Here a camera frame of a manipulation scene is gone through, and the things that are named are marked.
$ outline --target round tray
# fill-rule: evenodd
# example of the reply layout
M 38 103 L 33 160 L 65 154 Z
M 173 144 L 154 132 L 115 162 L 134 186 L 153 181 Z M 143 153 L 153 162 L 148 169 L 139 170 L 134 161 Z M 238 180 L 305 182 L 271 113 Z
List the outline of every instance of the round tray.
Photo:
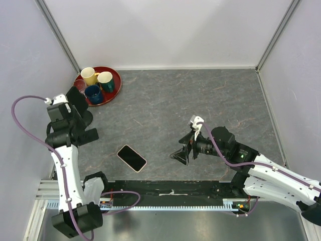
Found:
M 111 68 L 108 68 L 108 67 L 94 67 L 94 70 L 95 70 L 96 73 L 101 73 L 101 72 L 104 72 L 104 71 L 110 72 L 112 74 L 112 77 L 113 77 L 114 82 L 115 82 L 115 89 L 114 89 L 113 93 L 107 93 L 104 90 L 101 90 L 102 94 L 104 96 L 104 100 L 103 100 L 102 103 L 100 103 L 100 104 L 92 104 L 89 101 L 89 99 L 86 98 L 86 101 L 87 101 L 89 106 L 101 106 L 103 104 L 107 104 L 108 102 L 111 102 L 118 95 L 118 93 L 119 93 L 119 91 L 121 89 L 121 77 L 115 70 L 113 70 Z M 83 79 L 83 78 L 81 77 L 81 75 L 78 75 L 77 78 L 75 79 L 75 81 L 77 79 Z

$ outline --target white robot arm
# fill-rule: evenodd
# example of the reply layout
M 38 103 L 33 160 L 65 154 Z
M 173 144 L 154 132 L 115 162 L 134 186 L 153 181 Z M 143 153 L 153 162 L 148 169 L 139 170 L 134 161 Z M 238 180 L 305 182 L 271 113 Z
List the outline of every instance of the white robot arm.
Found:
M 210 136 L 207 139 L 200 132 L 203 125 Z M 183 148 L 172 153 L 171 158 L 188 165 L 191 150 L 193 159 L 199 153 L 219 156 L 237 171 L 231 182 L 232 191 L 236 195 L 246 193 L 282 203 L 301 212 L 312 223 L 321 225 L 319 181 L 294 173 L 258 151 L 238 143 L 225 127 L 210 130 L 199 116 L 192 116 L 190 127 L 191 132 L 179 140 Z
M 99 207 L 100 195 L 107 190 L 108 181 L 102 172 L 87 176 L 83 185 L 78 170 L 78 147 L 98 139 L 96 129 L 85 131 L 92 121 L 84 95 L 73 87 L 64 95 L 45 101 L 51 122 L 47 127 L 46 143 L 55 149 L 63 160 L 51 153 L 55 162 L 59 185 L 59 214 L 52 217 L 53 226 L 71 238 L 78 235 L 70 217 L 71 205 L 81 232 L 85 233 L 103 224 Z

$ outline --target grey tabletop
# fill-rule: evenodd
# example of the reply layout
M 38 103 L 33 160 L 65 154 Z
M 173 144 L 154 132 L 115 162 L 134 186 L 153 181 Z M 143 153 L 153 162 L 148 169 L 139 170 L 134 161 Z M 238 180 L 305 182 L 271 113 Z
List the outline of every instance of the grey tabletop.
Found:
M 255 70 L 120 71 L 123 86 L 110 103 L 90 107 L 99 140 L 80 146 L 81 178 L 97 171 L 108 180 L 224 180 L 235 172 L 213 156 L 170 159 L 192 115 L 211 127 L 226 126 L 236 140 L 282 164 Z M 116 153 L 129 145 L 147 160 L 135 173 Z

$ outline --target phone screen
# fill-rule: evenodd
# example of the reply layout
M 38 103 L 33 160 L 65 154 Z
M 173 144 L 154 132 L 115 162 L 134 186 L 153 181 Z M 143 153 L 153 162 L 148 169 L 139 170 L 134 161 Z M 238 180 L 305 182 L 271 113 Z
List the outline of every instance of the phone screen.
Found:
M 147 163 L 147 161 L 141 157 L 136 151 L 134 151 L 128 145 L 125 145 L 117 153 L 127 165 L 129 165 L 134 171 L 139 172 Z

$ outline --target metal floor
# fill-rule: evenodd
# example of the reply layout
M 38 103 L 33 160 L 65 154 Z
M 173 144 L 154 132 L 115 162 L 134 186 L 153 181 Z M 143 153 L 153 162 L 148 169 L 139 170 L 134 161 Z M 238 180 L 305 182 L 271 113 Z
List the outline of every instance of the metal floor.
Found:
M 102 171 L 109 180 L 232 180 L 220 158 L 199 155 L 188 167 L 169 158 L 181 148 L 192 115 L 226 126 L 238 142 L 282 159 L 253 69 L 120 71 L 123 88 L 111 103 L 90 107 L 99 140 L 79 148 L 81 178 Z M 135 173 L 116 153 L 130 145 L 147 159 Z
M 47 210 L 38 241 L 68 239 L 51 225 Z M 95 241 L 306 241 L 298 214 L 277 203 L 259 202 L 248 217 L 213 211 L 127 211 L 105 216 Z

